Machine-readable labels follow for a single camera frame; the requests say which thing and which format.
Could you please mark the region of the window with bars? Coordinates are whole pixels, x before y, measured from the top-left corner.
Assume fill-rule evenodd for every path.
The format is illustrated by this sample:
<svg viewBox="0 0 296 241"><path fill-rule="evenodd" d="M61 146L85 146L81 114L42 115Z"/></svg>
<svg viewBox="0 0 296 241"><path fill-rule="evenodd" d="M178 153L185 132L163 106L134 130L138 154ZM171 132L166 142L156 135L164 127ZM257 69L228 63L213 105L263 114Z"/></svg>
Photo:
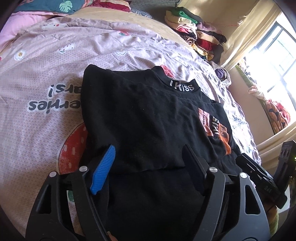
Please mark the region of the window with bars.
<svg viewBox="0 0 296 241"><path fill-rule="evenodd" d="M281 13L244 57L246 73L267 99L295 114L295 30Z"/></svg>

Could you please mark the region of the black sweater orange cuffs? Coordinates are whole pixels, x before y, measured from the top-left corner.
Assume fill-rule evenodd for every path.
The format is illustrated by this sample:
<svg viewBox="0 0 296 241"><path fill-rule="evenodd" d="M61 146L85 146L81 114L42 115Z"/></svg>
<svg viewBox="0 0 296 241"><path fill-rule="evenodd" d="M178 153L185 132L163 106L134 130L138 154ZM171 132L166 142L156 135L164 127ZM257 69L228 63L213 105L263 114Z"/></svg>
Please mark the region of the black sweater orange cuffs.
<svg viewBox="0 0 296 241"><path fill-rule="evenodd" d="M182 160L182 148L227 174L241 169L240 154L222 105L195 80L181 83L156 66L120 72L89 65L81 90L88 131L81 159L115 160L94 203L104 227L118 240L192 240L203 197Z"/></svg>

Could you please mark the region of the teal floral leaf quilt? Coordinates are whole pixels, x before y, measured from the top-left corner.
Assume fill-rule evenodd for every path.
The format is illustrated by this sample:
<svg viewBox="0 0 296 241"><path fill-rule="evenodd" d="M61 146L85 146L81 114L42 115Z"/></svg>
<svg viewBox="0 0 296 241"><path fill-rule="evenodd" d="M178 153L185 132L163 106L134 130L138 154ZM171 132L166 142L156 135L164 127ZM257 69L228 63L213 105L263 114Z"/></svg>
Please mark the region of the teal floral leaf quilt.
<svg viewBox="0 0 296 241"><path fill-rule="evenodd" d="M86 7L89 1L85 0L33 0L22 1L14 10L19 11L46 11L59 14L73 14Z"/></svg>

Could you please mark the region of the cream curtain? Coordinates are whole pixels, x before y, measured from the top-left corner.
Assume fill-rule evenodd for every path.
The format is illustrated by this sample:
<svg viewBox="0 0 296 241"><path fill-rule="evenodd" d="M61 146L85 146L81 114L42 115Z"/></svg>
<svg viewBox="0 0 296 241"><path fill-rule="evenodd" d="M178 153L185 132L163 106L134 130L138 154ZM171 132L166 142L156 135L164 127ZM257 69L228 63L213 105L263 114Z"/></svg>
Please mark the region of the cream curtain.
<svg viewBox="0 0 296 241"><path fill-rule="evenodd" d="M231 70L273 26L282 13L274 1L258 1L228 38L220 66Z"/></svg>

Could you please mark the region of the red and cream pillow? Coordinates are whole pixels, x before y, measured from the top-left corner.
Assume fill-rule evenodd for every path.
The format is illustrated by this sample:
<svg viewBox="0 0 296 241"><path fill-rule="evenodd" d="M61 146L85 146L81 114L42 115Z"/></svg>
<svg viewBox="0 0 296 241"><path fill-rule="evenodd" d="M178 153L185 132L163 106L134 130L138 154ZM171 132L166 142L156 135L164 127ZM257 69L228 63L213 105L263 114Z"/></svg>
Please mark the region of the red and cream pillow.
<svg viewBox="0 0 296 241"><path fill-rule="evenodd" d="M92 4L90 4L89 6L115 9L115 10L125 11L125 12L131 11L130 4L127 1L122 1L122 0L105 0L105 1L96 0L96 1L93 1Z"/></svg>

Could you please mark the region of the pink strawberry print duvet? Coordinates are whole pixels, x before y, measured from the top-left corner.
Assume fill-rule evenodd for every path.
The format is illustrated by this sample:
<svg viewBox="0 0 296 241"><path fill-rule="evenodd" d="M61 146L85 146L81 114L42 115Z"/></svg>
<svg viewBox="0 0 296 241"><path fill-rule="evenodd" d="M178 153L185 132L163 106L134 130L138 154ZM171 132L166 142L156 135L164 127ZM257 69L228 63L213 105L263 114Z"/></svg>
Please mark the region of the pink strawberry print duvet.
<svg viewBox="0 0 296 241"><path fill-rule="evenodd" d="M50 171L77 168L86 141L80 92L85 68L161 66L222 103L241 152L261 159L240 105L193 50L136 24L62 16L21 30L1 58L1 208L25 235Z"/></svg>

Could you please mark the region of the bag with purple cloth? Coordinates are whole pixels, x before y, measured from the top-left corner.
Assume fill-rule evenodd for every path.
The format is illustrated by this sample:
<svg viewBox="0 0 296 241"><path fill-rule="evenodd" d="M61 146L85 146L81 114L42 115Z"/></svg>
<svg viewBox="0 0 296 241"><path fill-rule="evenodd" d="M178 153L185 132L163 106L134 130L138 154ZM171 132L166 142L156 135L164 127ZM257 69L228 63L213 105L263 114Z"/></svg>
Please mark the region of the bag with purple cloth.
<svg viewBox="0 0 296 241"><path fill-rule="evenodd" d="M212 66L213 67L213 69L214 69L214 71L215 71L215 73L216 73L216 76L219 78L219 80L221 81L221 83L226 87L226 88L228 88L230 85L231 85L231 77L230 77L230 74L229 74L229 72L225 69L225 68L223 68L223 67L221 67L221 66L219 66L219 65L214 65L214 66Z"/></svg>

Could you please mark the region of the right stack folded clothes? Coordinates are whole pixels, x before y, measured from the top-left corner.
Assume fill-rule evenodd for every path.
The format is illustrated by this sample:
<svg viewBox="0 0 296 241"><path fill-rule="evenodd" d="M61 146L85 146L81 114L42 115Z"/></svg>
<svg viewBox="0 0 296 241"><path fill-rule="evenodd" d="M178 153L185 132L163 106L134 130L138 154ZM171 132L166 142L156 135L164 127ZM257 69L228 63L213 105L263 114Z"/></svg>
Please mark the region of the right stack folded clothes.
<svg viewBox="0 0 296 241"><path fill-rule="evenodd" d="M222 53L224 52L223 44L227 42L227 38L213 25L205 22L199 22L196 29L197 39L192 48L203 59L220 63Z"/></svg>

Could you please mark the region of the left stack folded clothes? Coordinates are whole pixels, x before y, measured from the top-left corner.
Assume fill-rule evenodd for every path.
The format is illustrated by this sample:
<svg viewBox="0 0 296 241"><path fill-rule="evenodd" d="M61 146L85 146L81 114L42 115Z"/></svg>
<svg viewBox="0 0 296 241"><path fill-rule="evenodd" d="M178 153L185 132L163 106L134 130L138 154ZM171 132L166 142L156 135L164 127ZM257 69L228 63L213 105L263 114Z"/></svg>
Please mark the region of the left stack folded clothes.
<svg viewBox="0 0 296 241"><path fill-rule="evenodd" d="M166 11L164 20L189 45L196 42L197 25L203 23L202 18L194 15L184 7L175 7L170 11Z"/></svg>

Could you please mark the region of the grey quilted headboard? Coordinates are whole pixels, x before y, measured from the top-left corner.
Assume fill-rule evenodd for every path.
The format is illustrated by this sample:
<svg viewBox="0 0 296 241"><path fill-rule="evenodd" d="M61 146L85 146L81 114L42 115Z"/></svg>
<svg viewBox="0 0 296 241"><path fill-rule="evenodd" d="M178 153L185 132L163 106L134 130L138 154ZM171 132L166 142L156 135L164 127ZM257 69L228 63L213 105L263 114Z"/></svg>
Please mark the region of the grey quilted headboard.
<svg viewBox="0 0 296 241"><path fill-rule="evenodd" d="M138 9L150 8L153 6L177 6L180 0L131 0L129 2L130 6Z"/></svg>

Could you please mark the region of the pink blanket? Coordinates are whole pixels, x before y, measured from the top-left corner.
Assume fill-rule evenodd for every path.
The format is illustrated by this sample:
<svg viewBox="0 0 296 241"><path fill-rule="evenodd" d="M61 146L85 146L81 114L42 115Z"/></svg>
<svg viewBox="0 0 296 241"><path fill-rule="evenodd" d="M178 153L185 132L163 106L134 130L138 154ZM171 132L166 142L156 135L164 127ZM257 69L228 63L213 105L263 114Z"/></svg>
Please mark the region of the pink blanket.
<svg viewBox="0 0 296 241"><path fill-rule="evenodd" d="M12 13L1 30L1 51L10 44L21 29L48 20L53 16L55 16L54 13L46 11L19 11L17 13Z"/></svg>

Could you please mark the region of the clothes on window sill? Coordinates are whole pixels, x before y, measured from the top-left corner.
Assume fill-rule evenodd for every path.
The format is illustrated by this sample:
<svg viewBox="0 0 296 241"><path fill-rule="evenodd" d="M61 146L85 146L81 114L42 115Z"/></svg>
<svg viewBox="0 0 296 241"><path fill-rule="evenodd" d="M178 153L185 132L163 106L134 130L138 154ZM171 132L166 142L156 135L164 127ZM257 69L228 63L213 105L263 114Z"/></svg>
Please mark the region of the clothes on window sill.
<svg viewBox="0 0 296 241"><path fill-rule="evenodd" d="M248 87L247 93L257 98L267 116L274 134L279 133L291 123L290 113L283 107L280 102L272 99L267 99L262 91L259 91L257 86L250 77L241 69L240 65L235 66L236 70L244 80Z"/></svg>

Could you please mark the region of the beige blanket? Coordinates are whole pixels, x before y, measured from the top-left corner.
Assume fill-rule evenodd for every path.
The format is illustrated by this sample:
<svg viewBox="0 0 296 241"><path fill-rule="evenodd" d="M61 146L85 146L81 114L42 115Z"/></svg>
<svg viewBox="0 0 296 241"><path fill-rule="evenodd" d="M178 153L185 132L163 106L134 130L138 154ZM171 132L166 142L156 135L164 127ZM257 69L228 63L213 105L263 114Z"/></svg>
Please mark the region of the beige blanket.
<svg viewBox="0 0 296 241"><path fill-rule="evenodd" d="M70 15L71 18L82 18L82 19L91 19L91 20L104 20L108 22L125 22L130 24L139 25L145 29L149 29L161 37L172 40L184 47L190 48L191 46L182 39L176 32L173 31L169 26L141 16L131 12L119 11L115 9L107 9L100 7L85 7L78 10L74 14Z"/></svg>

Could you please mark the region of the stack folded clothes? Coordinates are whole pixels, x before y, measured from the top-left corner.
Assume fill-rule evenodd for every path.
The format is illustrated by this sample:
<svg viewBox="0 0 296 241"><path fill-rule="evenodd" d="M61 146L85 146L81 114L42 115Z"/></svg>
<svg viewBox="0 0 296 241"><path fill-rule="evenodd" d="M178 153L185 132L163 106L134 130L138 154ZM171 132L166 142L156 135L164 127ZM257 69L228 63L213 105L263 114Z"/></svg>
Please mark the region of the stack folded clothes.
<svg viewBox="0 0 296 241"><path fill-rule="evenodd" d="M224 52L223 44L227 42L227 38L213 25L205 22L199 22L196 29L197 39L192 48L203 59L220 63L222 53Z"/></svg>
<svg viewBox="0 0 296 241"><path fill-rule="evenodd" d="M166 11L164 20L189 45L196 42L197 25L203 23L202 18L194 15L184 7L175 7L170 11Z"/></svg>

